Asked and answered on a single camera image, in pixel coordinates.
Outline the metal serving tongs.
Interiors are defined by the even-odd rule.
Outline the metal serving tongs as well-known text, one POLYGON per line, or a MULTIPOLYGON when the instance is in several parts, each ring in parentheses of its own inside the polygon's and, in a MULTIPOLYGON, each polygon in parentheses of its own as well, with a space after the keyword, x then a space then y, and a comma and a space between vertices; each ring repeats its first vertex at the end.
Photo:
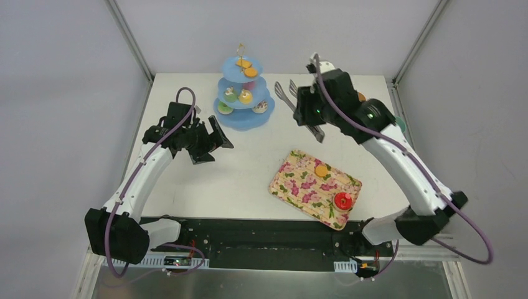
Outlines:
MULTIPOLYGON (((288 91, 289 93, 294 97, 297 98, 298 96, 298 87, 294 83, 294 81, 289 81, 288 91)), ((274 91, 275 95, 283 102, 286 103, 286 105, 294 112, 296 110, 296 106, 293 104, 293 102, 290 100, 290 98, 286 95, 285 91, 283 90, 283 87, 279 82, 275 82, 274 84, 274 91)), ((316 141, 318 143, 322 143, 324 141, 325 133, 319 126, 310 126, 307 125, 305 128, 315 137, 316 141)))

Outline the dark green flower donut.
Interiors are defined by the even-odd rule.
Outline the dark green flower donut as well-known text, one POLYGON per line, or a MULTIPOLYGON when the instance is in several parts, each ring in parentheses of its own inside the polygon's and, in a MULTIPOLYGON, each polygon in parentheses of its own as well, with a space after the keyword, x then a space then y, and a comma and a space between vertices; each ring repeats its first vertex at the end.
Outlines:
POLYGON ((224 92, 224 100, 226 102, 236 102, 238 100, 238 94, 236 93, 236 90, 233 86, 226 88, 224 92))

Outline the blue three-tier cake stand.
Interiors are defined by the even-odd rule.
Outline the blue three-tier cake stand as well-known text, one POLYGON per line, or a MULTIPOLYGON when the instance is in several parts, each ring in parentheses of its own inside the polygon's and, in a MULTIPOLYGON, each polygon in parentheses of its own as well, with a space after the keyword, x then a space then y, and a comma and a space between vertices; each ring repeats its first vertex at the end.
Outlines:
POLYGON ((245 55, 244 44, 240 43, 236 54, 225 60, 221 73, 214 102, 221 124, 237 131, 248 131, 268 122, 275 101, 262 77, 261 63, 245 55))

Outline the chocolate drizzle white donut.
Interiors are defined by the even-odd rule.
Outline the chocolate drizzle white donut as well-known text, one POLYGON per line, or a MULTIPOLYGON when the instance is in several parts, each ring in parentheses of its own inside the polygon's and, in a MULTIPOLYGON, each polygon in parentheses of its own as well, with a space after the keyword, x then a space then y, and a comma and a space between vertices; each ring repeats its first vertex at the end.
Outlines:
POLYGON ((252 111, 256 114, 265 113, 268 110, 268 103, 266 100, 262 100, 257 106, 252 108, 252 111))

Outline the pink frosted cake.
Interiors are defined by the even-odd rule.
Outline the pink frosted cake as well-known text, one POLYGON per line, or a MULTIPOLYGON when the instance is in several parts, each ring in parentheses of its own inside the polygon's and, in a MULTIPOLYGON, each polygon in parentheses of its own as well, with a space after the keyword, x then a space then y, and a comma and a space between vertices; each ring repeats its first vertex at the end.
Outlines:
POLYGON ((245 90, 253 90, 256 86, 256 81, 246 82, 242 85, 245 90))

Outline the round orange biscuit top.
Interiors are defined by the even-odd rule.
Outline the round orange biscuit top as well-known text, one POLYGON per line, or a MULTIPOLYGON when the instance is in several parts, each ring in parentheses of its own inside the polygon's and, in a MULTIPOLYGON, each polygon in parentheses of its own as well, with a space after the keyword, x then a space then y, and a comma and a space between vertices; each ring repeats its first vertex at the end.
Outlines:
POLYGON ((249 67, 249 68, 244 69, 243 74, 247 78, 255 78, 258 76, 258 70, 256 68, 249 67))

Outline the round orange biscuit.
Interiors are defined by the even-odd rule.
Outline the round orange biscuit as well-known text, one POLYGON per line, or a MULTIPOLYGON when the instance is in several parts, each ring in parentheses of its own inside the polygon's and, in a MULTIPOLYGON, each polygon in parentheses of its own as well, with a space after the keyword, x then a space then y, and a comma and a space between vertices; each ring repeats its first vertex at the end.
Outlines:
POLYGON ((319 164, 319 165, 317 165, 315 167, 314 173, 318 177, 323 178, 323 177, 325 177, 325 176, 327 176, 329 174, 329 170, 328 170, 328 167, 326 165, 319 164))
POLYGON ((249 67, 249 68, 244 69, 243 74, 247 78, 255 78, 258 76, 258 70, 256 68, 249 67))

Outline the red frosted donut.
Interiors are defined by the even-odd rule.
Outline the red frosted donut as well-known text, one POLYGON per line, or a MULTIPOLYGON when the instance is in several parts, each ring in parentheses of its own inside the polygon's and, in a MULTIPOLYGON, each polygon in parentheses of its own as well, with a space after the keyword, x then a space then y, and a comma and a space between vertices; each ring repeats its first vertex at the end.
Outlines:
POLYGON ((350 211, 354 206, 354 198, 346 192, 339 192, 334 195, 332 203, 340 212, 350 211))

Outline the light green frosted donut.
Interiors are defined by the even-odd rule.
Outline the light green frosted donut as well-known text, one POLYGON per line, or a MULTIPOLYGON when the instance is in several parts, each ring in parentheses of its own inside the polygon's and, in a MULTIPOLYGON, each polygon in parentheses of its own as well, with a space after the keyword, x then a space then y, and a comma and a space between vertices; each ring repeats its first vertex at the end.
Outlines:
POLYGON ((222 115, 229 115, 234 111, 232 107, 229 107, 224 102, 219 102, 217 105, 217 109, 218 109, 218 112, 222 115))

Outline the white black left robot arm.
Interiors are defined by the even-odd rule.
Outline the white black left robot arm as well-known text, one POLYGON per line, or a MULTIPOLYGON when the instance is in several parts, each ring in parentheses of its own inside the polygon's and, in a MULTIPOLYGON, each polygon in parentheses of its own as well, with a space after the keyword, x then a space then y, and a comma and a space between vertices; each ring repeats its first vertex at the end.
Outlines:
POLYGON ((189 104, 171 102, 166 116, 150 126, 133 167, 117 191, 100 209, 85 215, 90 247, 94 254, 138 264, 147 252, 167 244, 175 252, 186 250, 190 235, 181 223, 167 217, 142 224, 141 218, 153 188, 176 154, 186 150, 193 164, 213 162, 217 148, 234 146, 226 137, 215 116, 208 122, 197 117, 189 104))

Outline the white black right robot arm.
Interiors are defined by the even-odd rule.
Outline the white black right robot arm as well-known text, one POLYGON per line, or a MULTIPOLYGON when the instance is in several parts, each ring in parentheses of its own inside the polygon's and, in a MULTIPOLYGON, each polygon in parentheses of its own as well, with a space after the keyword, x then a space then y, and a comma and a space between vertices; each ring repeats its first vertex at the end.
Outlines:
POLYGON ((293 115, 297 124, 339 128, 381 163, 409 202, 400 212, 367 221, 353 239, 356 252, 369 255, 389 240, 414 245, 432 240, 467 203, 466 194, 446 187, 423 165, 383 102, 359 100, 347 72, 317 57, 306 68, 314 82, 298 88, 293 115))

